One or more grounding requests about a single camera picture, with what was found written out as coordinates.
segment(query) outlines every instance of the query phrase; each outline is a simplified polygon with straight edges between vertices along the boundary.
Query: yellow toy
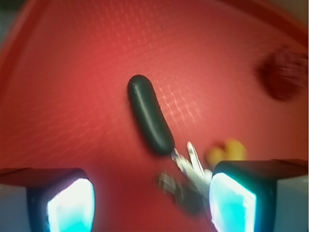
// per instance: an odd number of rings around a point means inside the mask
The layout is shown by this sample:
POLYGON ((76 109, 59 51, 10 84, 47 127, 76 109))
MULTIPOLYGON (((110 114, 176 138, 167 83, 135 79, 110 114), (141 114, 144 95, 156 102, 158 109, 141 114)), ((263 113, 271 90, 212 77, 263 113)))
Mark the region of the yellow toy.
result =
POLYGON ((223 160, 246 160, 247 149, 236 139, 228 139, 225 142, 225 148, 218 146, 210 148, 207 153, 208 164, 214 168, 220 161, 223 160))

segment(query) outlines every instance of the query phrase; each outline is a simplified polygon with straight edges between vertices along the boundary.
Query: red tray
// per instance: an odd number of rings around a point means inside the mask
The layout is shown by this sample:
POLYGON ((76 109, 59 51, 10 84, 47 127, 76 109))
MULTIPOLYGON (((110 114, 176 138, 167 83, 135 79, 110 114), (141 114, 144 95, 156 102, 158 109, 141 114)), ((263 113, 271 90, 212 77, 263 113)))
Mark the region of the red tray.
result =
POLYGON ((271 98, 257 68, 308 32, 257 0, 29 0, 0 57, 0 168, 83 168, 96 191, 94 231, 210 231, 155 184, 126 86, 153 83, 177 149, 233 137, 250 160, 308 159, 308 90, 271 98))

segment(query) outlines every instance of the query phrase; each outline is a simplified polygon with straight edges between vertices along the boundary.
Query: glowing light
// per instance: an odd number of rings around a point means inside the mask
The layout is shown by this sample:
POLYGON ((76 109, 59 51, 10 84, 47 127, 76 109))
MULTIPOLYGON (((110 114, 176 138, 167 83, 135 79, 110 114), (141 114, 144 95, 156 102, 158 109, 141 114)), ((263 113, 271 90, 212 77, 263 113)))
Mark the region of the glowing light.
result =
POLYGON ((256 195, 224 173, 211 179, 212 222, 219 232, 253 232, 256 195))
POLYGON ((78 179, 47 204, 50 232, 90 232, 95 209, 94 188, 78 179))

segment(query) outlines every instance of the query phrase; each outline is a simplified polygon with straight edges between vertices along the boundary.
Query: key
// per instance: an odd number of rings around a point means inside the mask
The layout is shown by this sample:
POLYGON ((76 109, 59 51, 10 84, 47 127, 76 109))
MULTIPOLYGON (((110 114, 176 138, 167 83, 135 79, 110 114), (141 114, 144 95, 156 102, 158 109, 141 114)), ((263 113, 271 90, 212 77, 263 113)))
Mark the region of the key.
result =
POLYGON ((198 193, 193 185, 183 186, 166 172, 160 174, 159 185, 165 193, 173 194, 176 204, 191 215, 202 212, 207 205, 207 200, 198 193))

